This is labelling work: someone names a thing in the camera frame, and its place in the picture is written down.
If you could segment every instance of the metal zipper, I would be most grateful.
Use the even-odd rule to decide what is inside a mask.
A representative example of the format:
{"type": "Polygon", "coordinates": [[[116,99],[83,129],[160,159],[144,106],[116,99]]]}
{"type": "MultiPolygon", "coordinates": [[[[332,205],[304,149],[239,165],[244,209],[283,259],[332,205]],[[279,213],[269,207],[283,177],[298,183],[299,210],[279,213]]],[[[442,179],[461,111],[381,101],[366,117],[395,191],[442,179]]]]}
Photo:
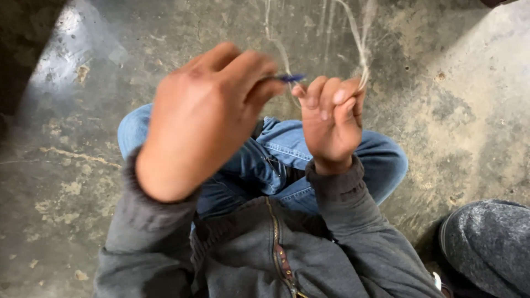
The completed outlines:
{"type": "MultiPolygon", "coordinates": [[[[276,247],[276,245],[279,245],[280,242],[280,224],[278,222],[278,219],[276,218],[276,215],[274,215],[274,212],[272,211],[272,205],[270,204],[269,197],[265,197],[265,202],[267,206],[269,206],[269,213],[272,217],[272,222],[274,224],[274,244],[273,247],[276,247]]],[[[280,262],[278,261],[278,256],[276,255],[276,252],[274,250],[272,251],[272,257],[274,259],[274,265],[276,266],[276,272],[281,277],[281,280],[284,281],[284,283],[289,287],[291,291],[291,295],[293,298],[296,298],[296,296],[300,296],[302,298],[309,298],[308,296],[304,295],[302,292],[300,292],[294,283],[291,283],[288,279],[285,278],[284,274],[281,272],[280,269],[280,262]]]]}

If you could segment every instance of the sleeve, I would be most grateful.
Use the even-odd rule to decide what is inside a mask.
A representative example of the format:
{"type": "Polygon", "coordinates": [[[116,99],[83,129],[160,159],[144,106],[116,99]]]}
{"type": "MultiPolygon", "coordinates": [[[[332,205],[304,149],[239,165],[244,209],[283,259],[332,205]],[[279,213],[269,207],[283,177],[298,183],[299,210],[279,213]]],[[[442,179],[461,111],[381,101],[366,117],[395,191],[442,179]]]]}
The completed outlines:
{"type": "Polygon", "coordinates": [[[350,170],[341,175],[318,175],[313,160],[306,167],[333,238],[364,283],[393,297],[444,297],[410,242],[379,211],[363,181],[359,158],[352,158],[350,170]]]}
{"type": "Polygon", "coordinates": [[[198,192],[177,204],[149,198],[136,179],[138,151],[123,171],[124,191],[99,253],[94,297],[191,297],[189,234],[198,192]]]}

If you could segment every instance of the concrete floor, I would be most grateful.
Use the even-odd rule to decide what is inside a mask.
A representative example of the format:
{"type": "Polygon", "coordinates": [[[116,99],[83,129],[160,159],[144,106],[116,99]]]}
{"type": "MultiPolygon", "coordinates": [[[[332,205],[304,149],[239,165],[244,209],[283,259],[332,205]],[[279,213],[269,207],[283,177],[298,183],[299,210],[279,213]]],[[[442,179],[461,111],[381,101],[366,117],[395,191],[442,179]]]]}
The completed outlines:
{"type": "MultiPolygon", "coordinates": [[[[293,72],[355,69],[344,10],[332,3],[272,0],[270,25],[293,72]]],[[[429,261],[433,227],[458,206],[530,204],[530,1],[382,3],[365,127],[409,156],[382,210],[429,261]]],[[[120,196],[121,118],[220,41],[279,58],[264,13],[261,0],[1,1],[1,298],[90,297],[120,196]]],[[[300,116],[288,97],[264,114],[300,116]]]]}

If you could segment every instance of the denim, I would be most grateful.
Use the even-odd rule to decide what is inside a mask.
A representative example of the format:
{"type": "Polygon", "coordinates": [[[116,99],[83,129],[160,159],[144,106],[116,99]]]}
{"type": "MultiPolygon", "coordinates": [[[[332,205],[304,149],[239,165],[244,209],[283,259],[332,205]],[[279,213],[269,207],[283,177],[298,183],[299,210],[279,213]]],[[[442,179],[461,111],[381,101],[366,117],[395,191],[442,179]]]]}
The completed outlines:
{"type": "MultiPolygon", "coordinates": [[[[121,121],[118,144],[124,159],[145,141],[151,108],[152,103],[142,106],[121,121]]],[[[368,191],[381,204],[405,177],[407,156],[389,137],[370,130],[363,130],[355,155],[365,168],[363,180],[368,191]]],[[[249,138],[202,184],[197,212],[201,218],[221,216],[250,199],[266,195],[286,208],[318,214],[315,191],[305,177],[286,186],[286,167],[305,170],[311,158],[301,121],[265,117],[259,137],[249,138]]]]}

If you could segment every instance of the right hand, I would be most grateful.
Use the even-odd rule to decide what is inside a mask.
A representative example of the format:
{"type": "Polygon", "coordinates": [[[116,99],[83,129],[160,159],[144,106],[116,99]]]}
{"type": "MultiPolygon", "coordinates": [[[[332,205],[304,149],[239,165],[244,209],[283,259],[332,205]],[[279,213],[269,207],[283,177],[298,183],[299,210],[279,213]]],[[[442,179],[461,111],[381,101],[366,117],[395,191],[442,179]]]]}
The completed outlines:
{"type": "Polygon", "coordinates": [[[363,137],[366,91],[359,90],[359,83],[359,78],[319,76],[308,88],[293,88],[302,106],[305,142],[319,174],[341,174],[351,167],[351,156],[363,137]]]}
{"type": "Polygon", "coordinates": [[[186,198],[250,137],[263,105],[285,85],[263,77],[276,63],[221,43],[169,74],[158,85],[136,175],[152,198],[186,198]]]}

